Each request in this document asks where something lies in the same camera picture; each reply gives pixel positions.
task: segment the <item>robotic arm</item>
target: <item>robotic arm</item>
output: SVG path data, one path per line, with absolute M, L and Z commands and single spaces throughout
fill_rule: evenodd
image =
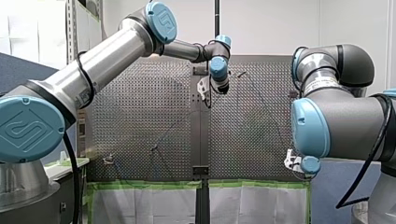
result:
M 193 63 L 210 61 L 213 84 L 217 91 L 226 93 L 231 39 L 219 35 L 202 46 L 175 40 L 176 36 L 177 24 L 170 9 L 160 2 L 149 3 L 125 18 L 113 36 L 79 55 L 79 60 L 46 80 L 29 80 L 9 92 L 0 100 L 0 123 L 4 128 L 0 134 L 6 133 L 8 138 L 0 138 L 0 161 L 27 162 L 46 156 L 76 121 L 77 110 L 87 106 L 96 93 L 131 63 L 152 53 Z M 35 113 L 36 117 L 32 113 L 13 117 L 19 111 Z M 20 129 L 25 127 L 16 122 L 33 122 L 35 125 L 31 129 L 39 127 L 46 139 L 37 137 L 35 141 L 26 140 L 26 147 L 16 147 L 13 141 L 22 135 Z M 45 129 L 51 129 L 50 133 L 44 132 Z
M 382 175 L 370 197 L 369 219 L 370 223 L 395 223 L 396 101 L 391 98 L 396 96 L 395 91 L 362 97 L 373 82 L 375 70 L 369 55 L 352 45 L 299 48 L 291 70 L 300 92 L 291 109 L 293 142 L 301 155 L 299 168 L 314 175 L 320 169 L 320 158 L 366 161 L 339 208 L 356 203 L 346 200 L 370 162 L 381 161 Z
M 140 57 L 159 53 L 193 63 L 210 62 L 212 87 L 227 92 L 231 39 L 219 35 L 202 46 L 176 37 L 171 10 L 160 2 L 148 3 L 126 17 L 113 36 L 79 54 L 64 69 L 42 81 L 29 80 L 0 98 L 0 215 L 25 209 L 27 203 L 35 206 L 43 201 L 37 199 L 39 195 L 56 191 L 39 159 L 60 144 L 76 122 L 77 111 Z

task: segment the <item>metal stand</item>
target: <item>metal stand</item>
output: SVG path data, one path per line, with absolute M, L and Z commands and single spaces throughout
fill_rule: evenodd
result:
M 367 202 L 357 203 L 352 207 L 352 224 L 368 224 L 368 209 Z
M 208 161 L 208 139 L 210 109 L 201 100 L 197 90 L 197 83 L 206 77 L 205 66 L 194 66 L 191 77 L 191 161 L 192 174 L 195 180 L 202 181 L 202 186 L 197 190 L 195 206 L 195 223 L 210 223 L 210 201 L 209 201 L 209 161 Z
M 368 202 L 370 224 L 396 223 L 396 177 L 381 173 Z

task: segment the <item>black cable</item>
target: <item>black cable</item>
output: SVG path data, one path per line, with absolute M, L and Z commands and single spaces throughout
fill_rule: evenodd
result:
M 297 52 L 300 50 L 300 49 L 308 49 L 307 47 L 299 47 L 299 48 L 297 48 L 295 51 L 294 51 L 294 53 L 293 53 L 293 56 L 291 57 L 291 69 L 290 69 L 290 71 L 291 71 L 291 80 L 293 81 L 293 85 L 294 85 L 294 87 L 295 87 L 295 89 L 297 90 L 297 91 L 299 91 L 300 90 L 300 87 L 297 85 L 297 83 L 296 83 L 296 77 L 297 77 L 297 74 L 294 74 L 294 60 L 296 60 L 296 54 L 297 54 Z
M 277 134 L 279 135 L 280 143 L 281 143 L 283 146 L 285 146 L 286 144 L 283 142 L 283 137 L 282 137 L 282 133 L 281 133 L 281 131 L 280 131 L 280 129 L 279 129 L 279 124 L 276 122 L 276 119 L 275 119 L 274 116 L 272 115 L 271 111 L 265 106 L 266 103 L 265 103 L 265 101 L 264 101 L 264 98 L 262 97 L 262 93 L 260 92 L 259 89 L 257 89 L 256 85 L 255 85 L 254 82 L 253 82 L 253 79 L 251 79 L 250 74 L 245 73 L 244 75 L 247 76 L 247 78 L 248 78 L 249 81 L 250 81 L 251 86 L 253 87 L 253 90 L 256 91 L 257 94 L 259 95 L 260 101 L 262 102 L 262 107 L 264 108 L 264 110 L 267 111 L 267 113 L 268 113 L 268 115 L 270 116 L 271 120 L 273 120 L 274 123 L 276 124 L 276 131 L 277 131 Z
M 85 69 L 82 67 L 82 63 L 81 63 L 81 60 L 80 60 L 81 55 L 83 55 L 83 54 L 86 53 L 86 52 L 87 52 L 87 51 L 82 51 L 82 52 L 80 52 L 80 53 L 77 55 L 77 59 L 76 59 L 77 64 L 78 64 L 79 71 L 80 71 L 80 72 L 82 73 L 82 75 L 85 77 L 85 79 L 86 79 L 88 85 L 90 86 L 90 98 L 88 99 L 88 103 L 85 104 L 85 105 L 83 105 L 81 109 L 83 109 L 83 108 L 87 107 L 88 105 L 90 105 L 90 104 L 92 103 L 93 97 L 94 97 L 94 95 L 95 95 L 95 87 L 93 86 L 92 80 L 91 80 L 90 76 L 88 76 L 87 71 L 85 71 Z
M 230 50 L 230 46 L 228 46 L 226 43 L 219 41 L 217 39 L 213 39 L 213 40 L 209 40 L 209 42 L 207 42 L 208 45 L 210 45 L 211 43 L 219 43 L 221 44 L 225 49 L 227 49 L 228 54 L 231 55 L 231 50 Z
M 85 181 L 84 180 L 86 180 L 86 178 L 87 178 L 87 176 L 85 176 L 85 178 L 83 178 L 83 176 L 86 174 L 86 171 L 85 171 L 85 168 L 81 171 L 81 180 L 82 180 L 82 183 L 81 183 L 81 193 L 80 193 L 80 196 L 79 196 L 79 211 L 81 211 L 82 212 L 82 209 L 83 209 L 83 204 L 82 204 L 82 199 L 84 198 L 84 185 L 85 185 Z M 79 223 L 83 223 L 82 222 L 82 216 L 79 216 Z
M 334 67 L 332 67 L 332 66 L 327 66 L 327 65 L 326 65 L 326 66 L 321 66 L 321 67 L 315 68 L 314 70 L 312 70 L 311 72 L 309 72 L 308 75 L 306 75 L 306 76 L 304 77 L 304 80 L 303 80 L 303 82 L 301 83 L 301 86 L 300 86 L 300 93 L 299 93 L 300 98 L 303 98 L 303 91 L 304 91 L 304 86 L 305 86 L 306 81 L 307 81 L 314 73 L 316 73 L 317 71 L 319 71 L 319 70 L 321 70 L 321 69 L 331 69 L 331 70 L 333 70 L 333 71 L 335 72 L 335 78 L 337 78 L 337 80 L 340 79 L 340 73 L 338 72 L 338 70 L 337 70 L 336 68 L 334 68 Z
M 364 202 L 367 201 L 369 198 L 361 198 L 358 200 L 354 200 L 354 201 L 350 201 L 347 202 L 347 199 L 350 197 L 350 195 L 353 193 L 353 191 L 355 191 L 356 187 L 359 185 L 359 183 L 361 182 L 361 180 L 363 179 L 365 173 L 367 172 L 367 169 L 369 168 L 371 162 L 373 161 L 377 151 L 379 150 L 379 147 L 381 146 L 381 142 L 385 137 L 385 133 L 388 129 L 389 126 L 389 122 L 390 122 L 390 115 L 391 115 L 391 111 L 393 110 L 393 103 L 390 100 L 390 98 L 387 95 L 384 94 L 375 94 L 372 95 L 371 97 L 375 97 L 375 98 L 382 98 L 387 105 L 387 112 L 384 115 L 384 121 L 382 122 L 382 126 L 381 129 L 379 130 L 379 134 L 378 137 L 375 140 L 375 143 L 373 145 L 373 148 L 369 154 L 369 157 L 367 158 L 367 160 L 364 162 L 363 166 L 361 167 L 361 170 L 359 171 L 356 179 L 353 181 L 352 185 L 349 187 L 349 190 L 346 192 L 346 194 L 344 195 L 344 197 L 340 200 L 340 202 L 335 206 L 335 208 L 341 208 L 341 207 L 345 207 L 354 203 L 360 203 L 360 202 Z
M 220 98 L 220 97 L 218 96 L 218 97 L 216 98 L 215 102 L 213 102 L 213 104 L 212 104 L 212 103 L 211 103 L 211 104 L 212 104 L 212 105 L 215 105 L 219 98 Z M 198 112 L 198 111 L 200 111 L 200 110 L 193 110 L 193 111 L 187 113 L 182 119 L 179 119 L 179 120 L 175 121 L 175 122 L 174 122 L 174 123 L 173 123 L 173 124 L 172 124 L 172 125 L 171 125 L 171 126 L 170 126 L 170 127 L 158 138 L 158 139 L 157 139 L 157 142 L 155 143 L 155 145 L 150 149 L 150 163 L 151 163 L 151 166 L 152 166 L 152 167 L 154 166 L 154 161 L 153 161 L 153 159 L 152 159 L 153 152 L 154 152 L 154 151 L 157 151 L 157 152 L 158 152 L 158 155 L 160 156 L 161 162 L 162 162 L 163 165 L 165 166 L 166 171 L 169 173 L 169 175 L 171 176 L 171 178 L 173 178 L 172 171 L 170 170 L 169 165 L 167 164 L 166 160 L 164 159 L 163 154 L 162 154 L 161 151 L 159 150 L 159 144 L 163 142 L 163 140 L 165 139 L 165 137 L 168 136 L 168 134 L 170 133 L 170 131 L 172 131 L 172 130 L 175 128 L 175 126 L 176 126 L 177 124 L 179 124 L 183 119 L 185 119 L 186 117 L 188 117 L 188 116 L 191 115 L 192 113 L 195 113 L 195 112 Z
M 208 63 L 207 52 L 206 52 L 204 45 L 202 45 L 200 43 L 193 43 L 193 45 L 198 46 L 198 50 L 199 50 L 198 54 L 201 56 L 201 53 L 202 53 L 206 63 Z
M 73 173 L 73 185 L 74 185 L 74 212 L 73 212 L 73 224 L 78 224 L 79 217 L 79 176 L 78 176 L 78 166 L 77 159 L 74 153 L 72 144 L 70 143 L 69 136 L 67 132 L 64 133 L 64 144 L 66 145 L 67 153 L 69 154 L 70 162 L 72 164 L 72 173 Z
M 206 61 L 206 72 L 209 73 L 209 61 Z M 208 109 L 212 108 L 212 89 L 211 89 L 211 82 L 210 80 L 212 79 L 212 75 L 209 73 L 209 103 L 207 103 L 207 97 L 204 100 L 204 103 Z

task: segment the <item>end effector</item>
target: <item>end effector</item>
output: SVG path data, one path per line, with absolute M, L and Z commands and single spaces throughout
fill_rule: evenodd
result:
M 231 38 L 227 35 L 218 35 L 204 46 L 175 40 L 170 44 L 163 45 L 156 53 L 186 59 L 192 63 L 209 62 L 209 71 L 207 72 L 209 72 L 212 88 L 217 93 L 226 94 L 229 89 L 228 62 L 231 57 L 230 49 Z

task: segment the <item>white wall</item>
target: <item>white wall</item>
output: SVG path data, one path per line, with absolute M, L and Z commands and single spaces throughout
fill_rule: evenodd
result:
M 147 0 L 104 0 L 107 36 Z M 177 19 L 177 39 L 207 43 L 214 38 L 213 0 L 163 0 Z M 233 54 L 292 54 L 318 45 L 318 0 L 220 1 L 220 32 L 233 40 Z
M 65 7 L 65 1 L 0 0 L 0 52 L 56 69 L 65 67 Z
M 233 39 L 234 54 L 291 55 L 318 45 L 319 0 L 220 2 L 221 31 Z
M 320 45 L 354 44 L 375 64 L 367 94 L 389 86 L 389 2 L 392 0 L 320 0 Z
M 389 4 L 388 88 L 396 88 L 396 4 Z

